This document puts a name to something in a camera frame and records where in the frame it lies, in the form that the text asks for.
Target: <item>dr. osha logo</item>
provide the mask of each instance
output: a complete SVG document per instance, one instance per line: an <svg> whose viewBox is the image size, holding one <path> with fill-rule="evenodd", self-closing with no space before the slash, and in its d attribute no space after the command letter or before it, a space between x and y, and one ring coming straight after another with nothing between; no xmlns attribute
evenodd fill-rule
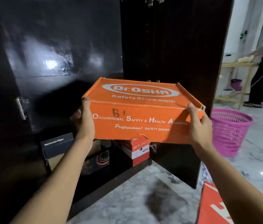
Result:
<svg viewBox="0 0 263 224"><path fill-rule="evenodd" d="M103 85L103 88L116 93L140 95L146 97L175 97L179 95L179 92L176 90L138 84L106 84Z"/></svg>

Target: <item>wooden table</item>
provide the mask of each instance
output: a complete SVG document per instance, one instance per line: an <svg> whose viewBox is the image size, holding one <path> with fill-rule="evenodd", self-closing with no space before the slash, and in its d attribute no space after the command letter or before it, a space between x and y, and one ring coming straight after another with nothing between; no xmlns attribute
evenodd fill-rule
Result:
<svg viewBox="0 0 263 224"><path fill-rule="evenodd" d="M222 68L227 68L227 67L232 68L232 71L229 75L227 88L231 88L230 83L231 83L231 80L233 78L234 69L236 67L248 67L248 74L246 76L246 80L245 80L245 83L244 83L241 91L235 91L235 92L232 92L231 94L226 95L226 96L218 96L218 97L215 97L215 99L220 100L220 101L230 101L230 102L238 103L238 109L237 110L239 110L243 104L244 95L249 95L249 93L246 91L246 88L247 88L247 85L249 83L250 77L252 75L252 69L253 69L253 67L257 67L257 66L259 66L259 63L228 63L228 64L222 64ZM234 96L236 96L238 94L241 95L239 99L233 98Z"/></svg>

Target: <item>black pants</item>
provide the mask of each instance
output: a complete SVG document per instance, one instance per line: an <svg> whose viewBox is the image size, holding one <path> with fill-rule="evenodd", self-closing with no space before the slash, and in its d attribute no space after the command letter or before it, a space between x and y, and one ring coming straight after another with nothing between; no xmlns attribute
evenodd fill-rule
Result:
<svg viewBox="0 0 263 224"><path fill-rule="evenodd" d="M260 104L263 102L263 58L261 59L258 70L251 81L249 102L253 104Z"/></svg>

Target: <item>white tile floor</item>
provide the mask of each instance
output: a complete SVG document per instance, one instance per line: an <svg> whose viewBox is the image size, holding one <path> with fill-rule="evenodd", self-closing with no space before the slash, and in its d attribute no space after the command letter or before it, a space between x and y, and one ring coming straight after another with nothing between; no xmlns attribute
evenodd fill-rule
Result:
<svg viewBox="0 0 263 224"><path fill-rule="evenodd" d="M216 104L228 108L231 103ZM242 107L254 118L237 156L227 158L263 192L263 109ZM195 223L201 186L196 190L185 183L174 184L168 172L153 163L130 180L79 213L68 224L80 223Z"/></svg>

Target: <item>pink plastic basket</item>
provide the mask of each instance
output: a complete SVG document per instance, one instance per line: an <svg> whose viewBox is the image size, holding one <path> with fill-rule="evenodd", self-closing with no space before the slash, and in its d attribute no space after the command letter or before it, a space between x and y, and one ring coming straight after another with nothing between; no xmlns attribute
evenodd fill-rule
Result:
<svg viewBox="0 0 263 224"><path fill-rule="evenodd" d="M253 123L253 118L236 110L213 109L213 145L222 156L235 156Z"/></svg>

